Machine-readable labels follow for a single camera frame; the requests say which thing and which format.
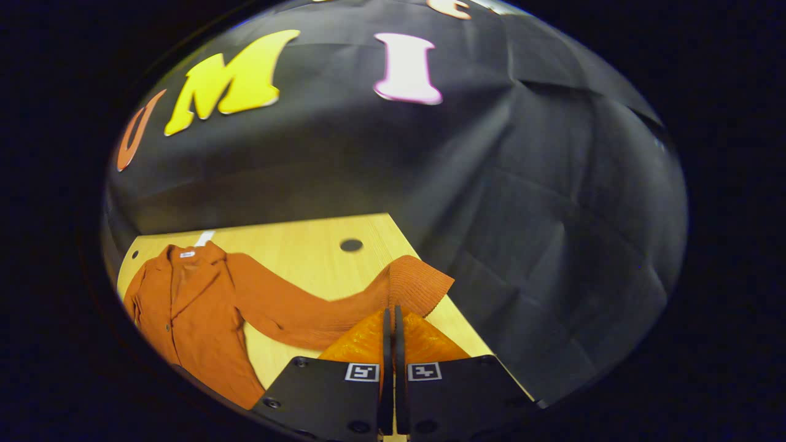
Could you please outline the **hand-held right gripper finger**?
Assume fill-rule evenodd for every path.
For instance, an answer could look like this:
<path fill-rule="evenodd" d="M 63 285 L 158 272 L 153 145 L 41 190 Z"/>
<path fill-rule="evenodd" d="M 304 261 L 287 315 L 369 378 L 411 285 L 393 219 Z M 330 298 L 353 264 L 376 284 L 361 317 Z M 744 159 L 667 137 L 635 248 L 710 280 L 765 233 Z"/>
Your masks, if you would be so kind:
<path fill-rule="evenodd" d="M 372 326 L 370 356 L 295 356 L 252 414 L 306 442 L 382 442 L 393 425 L 390 311 L 360 324 Z"/>
<path fill-rule="evenodd" d="M 541 408 L 495 355 L 415 363 L 395 307 L 395 429 L 409 442 L 513 442 Z"/>

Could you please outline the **orange knit cardigan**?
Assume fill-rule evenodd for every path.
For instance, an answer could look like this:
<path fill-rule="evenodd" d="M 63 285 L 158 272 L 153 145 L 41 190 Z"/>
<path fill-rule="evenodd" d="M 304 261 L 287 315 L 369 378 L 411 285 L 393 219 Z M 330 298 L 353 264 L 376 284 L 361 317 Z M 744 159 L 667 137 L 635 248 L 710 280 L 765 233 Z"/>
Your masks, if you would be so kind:
<path fill-rule="evenodd" d="M 325 300 L 247 254 L 217 244 L 170 244 L 134 275 L 123 304 L 132 324 L 169 363 L 228 401 L 251 409 L 264 388 L 247 354 L 244 325 L 298 349 L 323 351 L 354 325 L 399 305 L 424 318 L 454 279 L 412 255 L 385 266 L 365 289 Z"/>

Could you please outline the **black backdrop cloth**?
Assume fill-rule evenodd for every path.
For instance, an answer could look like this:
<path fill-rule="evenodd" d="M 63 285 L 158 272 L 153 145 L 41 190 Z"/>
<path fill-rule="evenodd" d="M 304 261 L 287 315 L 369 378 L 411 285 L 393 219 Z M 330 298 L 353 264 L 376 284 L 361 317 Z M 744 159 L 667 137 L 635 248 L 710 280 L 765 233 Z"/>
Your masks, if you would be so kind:
<path fill-rule="evenodd" d="M 113 273 L 141 235 L 387 213 L 540 406 L 609 374 L 660 318 L 688 236 L 685 179 L 640 93 L 527 14 L 425 0 L 292 0 L 214 36 L 166 90 L 102 213 Z M 186 74 L 266 34 L 272 106 L 166 136 Z"/>

